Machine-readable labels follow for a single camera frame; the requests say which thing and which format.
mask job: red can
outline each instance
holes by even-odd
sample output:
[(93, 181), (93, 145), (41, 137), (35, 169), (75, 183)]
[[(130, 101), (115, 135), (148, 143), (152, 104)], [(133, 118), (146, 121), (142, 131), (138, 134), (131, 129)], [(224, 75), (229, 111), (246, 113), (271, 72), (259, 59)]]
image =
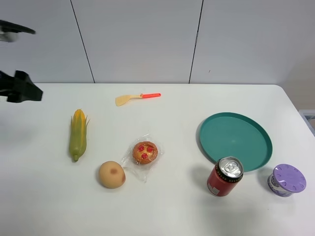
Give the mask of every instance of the red can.
[(209, 190), (219, 196), (226, 196), (242, 179), (244, 168), (235, 157), (229, 156), (217, 161), (208, 178)]

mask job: orange spatula handle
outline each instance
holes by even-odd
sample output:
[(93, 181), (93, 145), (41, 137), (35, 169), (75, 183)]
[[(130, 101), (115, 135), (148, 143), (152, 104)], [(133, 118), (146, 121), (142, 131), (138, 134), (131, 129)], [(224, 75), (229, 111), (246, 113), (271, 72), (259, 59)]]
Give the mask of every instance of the orange spatula handle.
[(149, 97), (160, 97), (160, 93), (151, 93), (151, 94), (142, 94), (142, 98), (149, 98)]

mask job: can lid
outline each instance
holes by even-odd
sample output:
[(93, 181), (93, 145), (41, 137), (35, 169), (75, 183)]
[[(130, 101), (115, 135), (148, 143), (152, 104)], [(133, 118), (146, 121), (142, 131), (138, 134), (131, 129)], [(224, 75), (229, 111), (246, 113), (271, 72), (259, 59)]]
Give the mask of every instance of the can lid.
[(230, 178), (238, 178), (244, 172), (242, 163), (233, 156), (222, 158), (219, 162), (219, 168), (224, 175)]
[(274, 168), (273, 175), (278, 185), (292, 193), (302, 192), (306, 187), (304, 175), (294, 166), (280, 164)]

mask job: plastic wrapper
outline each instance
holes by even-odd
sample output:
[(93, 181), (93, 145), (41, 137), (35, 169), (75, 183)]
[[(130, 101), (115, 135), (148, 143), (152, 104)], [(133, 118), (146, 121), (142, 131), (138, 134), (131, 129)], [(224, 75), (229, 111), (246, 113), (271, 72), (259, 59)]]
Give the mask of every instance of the plastic wrapper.
[(149, 134), (135, 140), (122, 159), (122, 167), (146, 182), (149, 172), (163, 156), (164, 151)]

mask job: yogurt cup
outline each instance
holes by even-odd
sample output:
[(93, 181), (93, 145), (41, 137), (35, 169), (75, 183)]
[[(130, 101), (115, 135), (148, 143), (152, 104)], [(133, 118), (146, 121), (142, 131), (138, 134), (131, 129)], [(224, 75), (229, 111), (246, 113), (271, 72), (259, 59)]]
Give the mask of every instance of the yogurt cup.
[(306, 188), (304, 175), (294, 166), (280, 164), (274, 168), (268, 177), (270, 189), (281, 197), (289, 197), (293, 193), (300, 193)]

